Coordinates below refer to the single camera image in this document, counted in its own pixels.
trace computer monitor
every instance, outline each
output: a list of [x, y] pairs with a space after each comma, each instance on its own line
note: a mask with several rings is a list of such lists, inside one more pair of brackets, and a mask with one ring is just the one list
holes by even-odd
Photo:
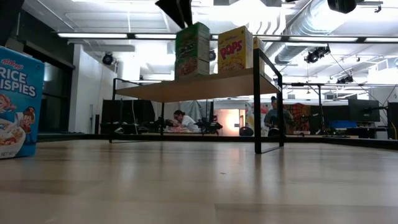
[[348, 100], [348, 107], [350, 121], [380, 121], [379, 102], [376, 100]]

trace green cereal box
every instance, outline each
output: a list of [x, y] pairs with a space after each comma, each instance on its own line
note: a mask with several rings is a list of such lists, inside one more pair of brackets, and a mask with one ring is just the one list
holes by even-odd
[[177, 33], [175, 79], [209, 75], [210, 30], [197, 22]]

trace glass wall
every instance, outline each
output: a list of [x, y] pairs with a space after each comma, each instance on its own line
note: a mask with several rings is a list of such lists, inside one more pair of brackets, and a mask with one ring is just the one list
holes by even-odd
[[45, 63], [39, 132], [68, 131], [72, 74]]

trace spotlight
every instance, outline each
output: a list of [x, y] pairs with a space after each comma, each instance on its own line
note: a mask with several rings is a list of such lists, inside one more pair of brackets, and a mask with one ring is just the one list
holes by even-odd
[[112, 65], [112, 62], [113, 62], [112, 52], [105, 53], [104, 58], [102, 58], [102, 63], [104, 63], [104, 65]]
[[325, 55], [330, 53], [329, 45], [326, 47], [317, 47], [313, 51], [308, 51], [308, 55], [304, 58], [307, 63], [315, 63]]
[[352, 83], [354, 82], [354, 78], [352, 75], [348, 75], [347, 77], [344, 78], [340, 78], [339, 80], [337, 80], [337, 84], [345, 84], [345, 83]]

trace cable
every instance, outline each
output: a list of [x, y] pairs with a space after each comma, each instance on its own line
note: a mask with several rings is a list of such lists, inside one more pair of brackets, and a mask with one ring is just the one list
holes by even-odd
[[[338, 61], [336, 60], [336, 58], [335, 58], [332, 54], [330, 54], [330, 56], [331, 56], [331, 57], [333, 58], [333, 60], [338, 64], [338, 66], [343, 70], [343, 72], [345, 72], [345, 74], [351, 76], [351, 75], [340, 65], [340, 63], [338, 63]], [[357, 83], [355, 80], [354, 80], [354, 82], [355, 82], [355, 84], [357, 84], [359, 87], [361, 87], [361, 89], [363, 89], [371, 98], [373, 98], [374, 100], [376, 100], [376, 101], [379, 103], [379, 105], [384, 106], [384, 104], [381, 104], [381, 102], [380, 102], [379, 100], [377, 100], [375, 97], [373, 97], [367, 89], [363, 88], [363, 86], [361, 86], [361, 85], [360, 85], [359, 83]], [[380, 118], [382, 118], [383, 123], [387, 126], [386, 120], [385, 120], [383, 117], [380, 117]]]
[[397, 88], [397, 85], [395, 85], [395, 86], [393, 87], [393, 89], [392, 89], [391, 92], [390, 92], [390, 95], [387, 96], [385, 102], [383, 103], [383, 106], [387, 103], [388, 98], [390, 98], [390, 96], [392, 95], [392, 93], [394, 92], [394, 90]]
[[132, 107], [132, 117], [134, 119], [134, 127], [136, 128], [136, 134], [138, 134], [138, 130], [137, 130], [137, 125], [136, 125], [136, 114], [134, 113], [134, 100], [132, 101], [133, 103], [133, 107]]
[[391, 124], [392, 124], [392, 127], [394, 128], [394, 132], [396, 133], [396, 140], [397, 140], [397, 129], [396, 129], [396, 126], [394, 125], [393, 122], [391, 122]]

